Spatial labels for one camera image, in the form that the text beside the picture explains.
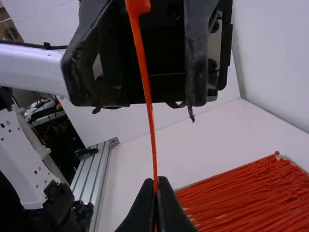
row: bolt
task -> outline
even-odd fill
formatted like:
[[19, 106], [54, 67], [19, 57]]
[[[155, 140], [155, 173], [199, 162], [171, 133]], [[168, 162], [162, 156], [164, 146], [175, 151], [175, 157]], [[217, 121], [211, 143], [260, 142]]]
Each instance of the bolt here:
[[171, 20], [178, 20], [181, 16], [181, 10], [179, 5], [170, 4], [167, 8], [167, 14]]

